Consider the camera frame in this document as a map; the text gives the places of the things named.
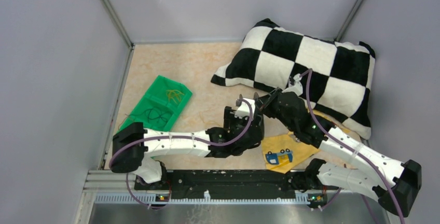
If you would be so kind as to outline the black cable spool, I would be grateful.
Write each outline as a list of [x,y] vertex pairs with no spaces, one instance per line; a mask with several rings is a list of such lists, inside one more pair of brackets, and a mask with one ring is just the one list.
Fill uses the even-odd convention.
[[236,100],[236,106],[241,106],[244,102],[247,102],[251,105],[255,105],[258,99],[259,99],[259,95],[257,92],[255,92],[252,97],[244,97],[243,94],[239,94],[239,97]]

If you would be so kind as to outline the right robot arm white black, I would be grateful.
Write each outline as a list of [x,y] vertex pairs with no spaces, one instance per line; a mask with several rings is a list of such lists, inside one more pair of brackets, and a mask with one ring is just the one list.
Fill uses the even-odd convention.
[[375,200],[389,213],[409,216],[421,189],[422,169],[418,162],[402,162],[382,155],[333,122],[312,116],[295,92],[275,89],[264,96],[255,94],[254,99],[261,113],[279,120],[293,132],[294,140],[331,153],[354,167],[348,169],[313,159],[304,175],[309,188],[325,185],[349,189]]

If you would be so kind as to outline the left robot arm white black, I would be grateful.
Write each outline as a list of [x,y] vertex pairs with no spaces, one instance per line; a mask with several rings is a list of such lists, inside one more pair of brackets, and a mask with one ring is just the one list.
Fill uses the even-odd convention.
[[134,122],[113,136],[109,168],[113,173],[134,173],[153,189],[166,184],[165,167],[157,156],[192,155],[203,158],[240,156],[258,147],[264,138],[264,115],[247,105],[225,107],[225,127],[192,133],[157,131]]

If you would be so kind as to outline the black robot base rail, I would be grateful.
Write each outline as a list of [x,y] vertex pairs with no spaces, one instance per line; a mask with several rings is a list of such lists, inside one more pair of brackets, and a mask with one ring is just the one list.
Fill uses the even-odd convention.
[[323,185],[303,171],[285,174],[270,170],[168,170],[165,178],[135,190],[164,190],[173,200],[200,199],[207,191],[214,200],[292,199],[308,190],[322,192]]

